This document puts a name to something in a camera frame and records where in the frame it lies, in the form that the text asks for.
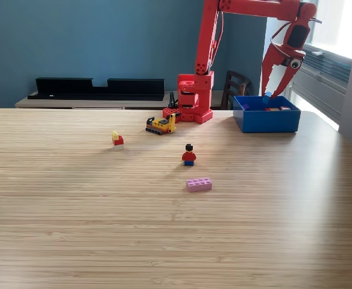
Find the yellow lego toy vehicle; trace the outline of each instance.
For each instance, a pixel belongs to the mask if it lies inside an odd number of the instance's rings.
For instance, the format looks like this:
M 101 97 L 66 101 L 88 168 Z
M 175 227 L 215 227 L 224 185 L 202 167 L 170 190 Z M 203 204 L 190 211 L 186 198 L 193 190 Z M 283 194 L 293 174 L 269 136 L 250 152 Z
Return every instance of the yellow lego toy vehicle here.
M 153 134 L 167 134 L 175 131 L 175 123 L 176 117 L 180 116 L 181 113 L 172 113 L 166 117 L 166 119 L 155 119 L 154 117 L 150 117 L 146 121 L 146 131 L 151 132 Z

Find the pink lego brick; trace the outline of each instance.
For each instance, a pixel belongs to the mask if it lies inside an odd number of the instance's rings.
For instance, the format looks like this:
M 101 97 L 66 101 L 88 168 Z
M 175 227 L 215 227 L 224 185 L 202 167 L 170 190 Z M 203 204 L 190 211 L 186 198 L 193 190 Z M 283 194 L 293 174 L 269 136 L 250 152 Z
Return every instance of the pink lego brick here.
M 193 191 L 206 191 L 212 189 L 210 178 L 189 179 L 187 180 L 187 189 L 191 193 Z

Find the red robotic arm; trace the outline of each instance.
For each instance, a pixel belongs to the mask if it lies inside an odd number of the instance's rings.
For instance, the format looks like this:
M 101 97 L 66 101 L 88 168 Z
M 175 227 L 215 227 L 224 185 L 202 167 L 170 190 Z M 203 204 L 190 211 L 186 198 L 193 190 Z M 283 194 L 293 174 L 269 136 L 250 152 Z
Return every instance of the red robotic arm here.
M 310 33 L 309 21 L 314 20 L 316 6 L 300 0 L 205 0 L 194 75 L 178 76 L 178 99 L 182 121 L 203 123 L 212 118 L 211 97 L 214 73 L 210 70 L 223 32 L 223 12 L 289 21 L 284 43 L 271 43 L 263 61 L 262 94 L 274 65 L 287 67 L 272 98 L 278 96 L 301 67 L 304 42 Z M 218 16 L 222 16 L 221 32 L 215 40 Z

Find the lego minifigure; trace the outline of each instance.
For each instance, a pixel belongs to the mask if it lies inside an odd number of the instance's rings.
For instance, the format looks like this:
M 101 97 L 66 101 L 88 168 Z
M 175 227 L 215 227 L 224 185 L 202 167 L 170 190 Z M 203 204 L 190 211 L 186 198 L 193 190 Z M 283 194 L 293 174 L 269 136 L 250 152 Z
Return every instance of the lego minifigure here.
M 186 145 L 186 152 L 183 154 L 181 161 L 184 161 L 185 166 L 193 166 L 193 162 L 196 160 L 196 155 L 192 152 L 193 146 L 191 144 Z

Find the minifigure black hair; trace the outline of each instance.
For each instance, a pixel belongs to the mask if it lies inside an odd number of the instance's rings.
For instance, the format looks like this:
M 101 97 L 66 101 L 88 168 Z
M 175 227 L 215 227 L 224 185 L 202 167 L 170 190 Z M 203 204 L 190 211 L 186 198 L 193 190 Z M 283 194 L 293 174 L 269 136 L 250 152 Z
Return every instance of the minifigure black hair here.
M 188 152 L 193 151 L 193 146 L 190 143 L 186 145 L 186 151 L 188 151 Z

